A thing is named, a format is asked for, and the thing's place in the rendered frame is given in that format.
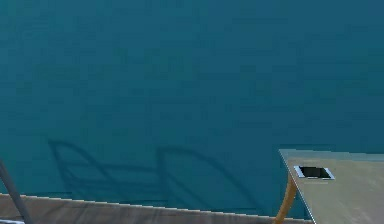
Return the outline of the pale wooden table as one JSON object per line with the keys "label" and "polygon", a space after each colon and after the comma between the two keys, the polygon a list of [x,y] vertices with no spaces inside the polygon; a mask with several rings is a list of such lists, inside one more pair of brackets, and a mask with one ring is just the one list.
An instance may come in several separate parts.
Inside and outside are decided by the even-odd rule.
{"label": "pale wooden table", "polygon": [[[273,224],[299,195],[313,224],[384,224],[384,154],[282,149],[288,178]],[[299,178],[295,166],[325,167],[334,180]]]}

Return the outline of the grey metal chair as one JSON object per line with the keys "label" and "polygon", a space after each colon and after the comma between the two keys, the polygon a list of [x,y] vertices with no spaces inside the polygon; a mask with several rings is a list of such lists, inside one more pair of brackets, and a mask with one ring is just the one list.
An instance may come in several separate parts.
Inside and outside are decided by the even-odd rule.
{"label": "grey metal chair", "polygon": [[10,174],[8,173],[4,163],[0,160],[0,179],[2,180],[5,188],[7,189],[12,201],[14,202],[19,214],[24,220],[25,224],[34,224],[27,207],[25,206],[16,186],[14,185]]}

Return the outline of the black mobile phone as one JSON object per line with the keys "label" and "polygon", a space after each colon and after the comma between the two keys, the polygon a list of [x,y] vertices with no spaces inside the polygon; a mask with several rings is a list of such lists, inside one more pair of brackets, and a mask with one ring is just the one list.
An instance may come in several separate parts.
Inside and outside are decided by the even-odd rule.
{"label": "black mobile phone", "polygon": [[335,177],[328,168],[295,166],[294,170],[299,178],[334,180]]}

